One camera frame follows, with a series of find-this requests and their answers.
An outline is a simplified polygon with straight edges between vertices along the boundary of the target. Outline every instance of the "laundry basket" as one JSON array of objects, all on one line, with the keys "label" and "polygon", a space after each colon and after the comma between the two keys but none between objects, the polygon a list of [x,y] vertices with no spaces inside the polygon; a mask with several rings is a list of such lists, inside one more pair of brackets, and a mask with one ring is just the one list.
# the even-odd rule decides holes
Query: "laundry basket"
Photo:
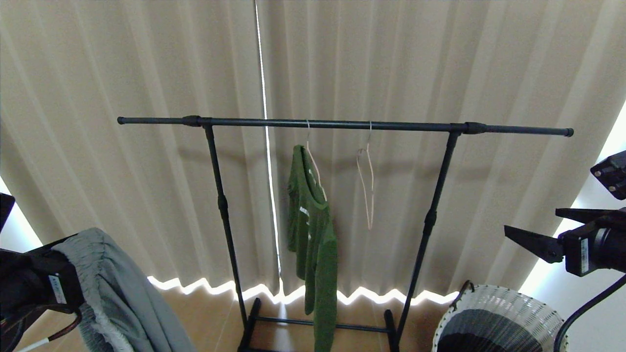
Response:
[{"label": "laundry basket", "polygon": [[[562,324],[543,302],[505,287],[467,281],[439,322],[433,351],[553,352]],[[567,336],[560,351],[567,351]]]}]

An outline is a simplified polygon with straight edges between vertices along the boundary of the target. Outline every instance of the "light under curtain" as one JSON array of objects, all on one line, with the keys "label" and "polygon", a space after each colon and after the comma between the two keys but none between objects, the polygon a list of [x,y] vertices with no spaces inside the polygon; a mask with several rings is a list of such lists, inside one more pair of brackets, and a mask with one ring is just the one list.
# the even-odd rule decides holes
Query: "light under curtain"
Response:
[{"label": "light under curtain", "polygon": [[[447,294],[468,278],[522,284],[536,258],[502,225],[556,229],[553,209],[572,203],[626,98],[618,1],[6,2],[0,35],[0,172],[42,242],[101,227],[183,286],[232,280],[205,136],[117,116],[263,118],[263,69],[267,118],[576,129],[459,138],[416,290]],[[278,233],[289,294],[302,281],[287,177],[307,131],[269,132],[276,229],[264,129],[215,129],[243,289],[278,293]],[[368,230],[356,165],[368,134],[310,131],[346,296],[406,293],[446,140],[372,133]]]}]

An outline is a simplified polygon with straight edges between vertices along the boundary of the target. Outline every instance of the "green shirt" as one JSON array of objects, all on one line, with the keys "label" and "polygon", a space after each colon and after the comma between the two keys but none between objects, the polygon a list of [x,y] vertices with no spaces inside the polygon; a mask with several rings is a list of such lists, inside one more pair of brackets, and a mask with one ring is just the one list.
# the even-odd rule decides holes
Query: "green shirt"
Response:
[{"label": "green shirt", "polygon": [[337,323],[337,237],[307,150],[294,147],[289,175],[288,248],[305,281],[304,311],[313,317],[315,351],[330,351]]}]

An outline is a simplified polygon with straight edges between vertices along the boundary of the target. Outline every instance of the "pleated curtain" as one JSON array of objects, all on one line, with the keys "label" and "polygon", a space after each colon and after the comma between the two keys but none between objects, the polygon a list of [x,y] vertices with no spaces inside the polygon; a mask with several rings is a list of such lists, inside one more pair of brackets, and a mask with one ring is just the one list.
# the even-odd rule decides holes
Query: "pleated curtain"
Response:
[{"label": "pleated curtain", "polygon": [[[100,227],[146,274],[184,286],[232,280],[204,132],[117,116],[576,129],[459,138],[416,290],[446,294],[468,278],[520,286],[536,258],[502,225],[554,232],[626,99],[618,1],[6,2],[0,34],[0,171],[38,236]],[[308,141],[339,289],[406,293],[447,134],[268,131],[215,127],[244,289],[278,293],[279,260],[284,292],[302,285],[287,177]],[[371,230],[356,165],[368,140]]]}]

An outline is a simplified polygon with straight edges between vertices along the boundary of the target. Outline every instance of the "rack bottom crossbar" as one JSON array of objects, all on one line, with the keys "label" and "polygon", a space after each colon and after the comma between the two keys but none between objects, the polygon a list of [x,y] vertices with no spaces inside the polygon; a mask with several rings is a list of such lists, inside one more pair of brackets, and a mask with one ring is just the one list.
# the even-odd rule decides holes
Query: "rack bottom crossbar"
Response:
[{"label": "rack bottom crossbar", "polygon": [[[300,319],[283,319],[283,318],[271,318],[268,316],[259,316],[259,310],[261,308],[261,299],[256,298],[254,300],[254,304],[252,305],[252,310],[250,311],[250,316],[248,318],[248,323],[245,327],[244,335],[241,339],[241,343],[239,344],[238,352],[278,352],[271,349],[260,349],[250,347],[250,340],[252,339],[252,333],[254,332],[254,326],[257,321],[268,321],[271,323],[287,323],[287,324],[299,324],[299,325],[313,325],[313,322],[310,320],[300,320]],[[354,325],[354,324],[337,324],[337,329],[348,329],[348,330],[358,330],[358,331],[371,331],[374,333],[385,333],[387,334],[389,340],[389,349],[391,352],[397,352],[397,341],[396,341],[396,327],[393,321],[393,315],[390,310],[386,310],[384,313],[385,320],[385,328],[378,328],[376,326],[366,326],[366,325]]]}]

